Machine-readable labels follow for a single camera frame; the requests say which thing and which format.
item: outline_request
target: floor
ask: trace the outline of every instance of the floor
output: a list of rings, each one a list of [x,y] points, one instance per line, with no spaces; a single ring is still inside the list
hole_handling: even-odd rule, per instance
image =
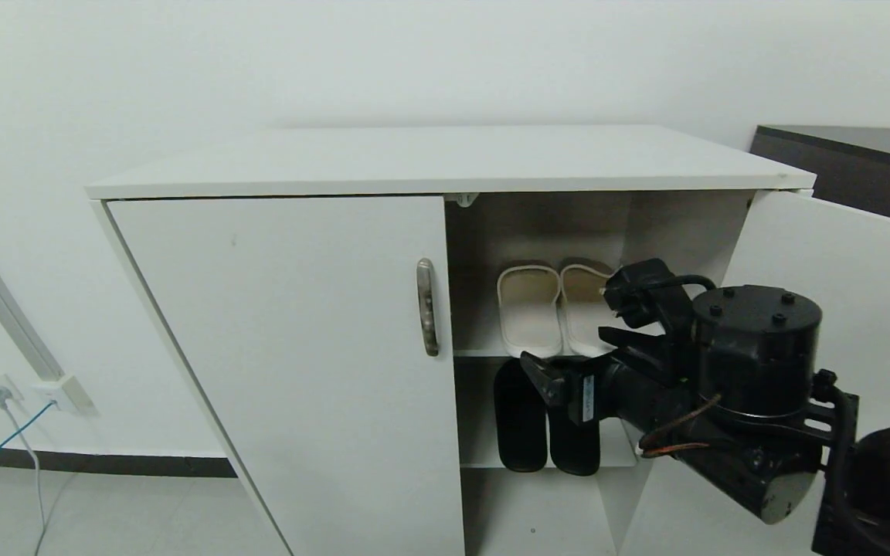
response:
[[[39,556],[279,554],[238,479],[43,471],[42,488]],[[0,555],[32,554],[38,536],[32,471],[0,468]]]

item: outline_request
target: baseboard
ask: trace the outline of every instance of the baseboard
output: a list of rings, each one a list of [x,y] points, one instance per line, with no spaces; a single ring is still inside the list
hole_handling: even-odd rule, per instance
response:
[[[151,477],[236,477],[226,458],[187,456],[90,455],[36,451],[40,469],[71,473]],[[25,450],[0,450],[0,467],[32,469]]]

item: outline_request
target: slipper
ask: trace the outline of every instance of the slipper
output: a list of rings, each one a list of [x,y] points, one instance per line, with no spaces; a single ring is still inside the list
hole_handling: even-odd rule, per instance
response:
[[[562,314],[566,322],[566,343],[572,352],[598,357],[613,351],[615,346],[600,339],[600,327],[619,321],[603,299],[601,290],[613,275],[611,268],[584,259],[569,259],[562,264]],[[664,334],[658,323],[638,328],[644,334]]]
[[[530,473],[548,463],[545,402],[520,368],[510,359],[494,378],[497,414],[497,451],[504,467]]]
[[[506,269],[497,280],[501,337],[510,356],[523,351],[547,359],[562,352],[559,275],[543,264]]]
[[[568,364],[555,359],[556,367]],[[569,475],[587,477],[600,471],[600,422],[579,426],[569,419],[566,408],[548,408],[548,437],[552,463]]]

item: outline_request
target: black slipper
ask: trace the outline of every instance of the black slipper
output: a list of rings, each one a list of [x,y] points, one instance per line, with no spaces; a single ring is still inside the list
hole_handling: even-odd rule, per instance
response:
[[[534,389],[520,362],[511,359],[494,378],[497,448],[504,467],[529,473],[548,463],[545,402]]]
[[[552,462],[571,475],[586,477],[600,470],[600,422],[578,426],[569,420],[565,408],[548,408],[548,434]]]

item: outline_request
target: door handle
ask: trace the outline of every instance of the door handle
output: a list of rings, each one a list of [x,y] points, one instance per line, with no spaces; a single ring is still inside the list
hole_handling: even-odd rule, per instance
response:
[[[421,319],[424,351],[430,357],[438,355],[438,334],[435,332],[435,305],[431,294],[431,261],[417,261],[417,310]]]

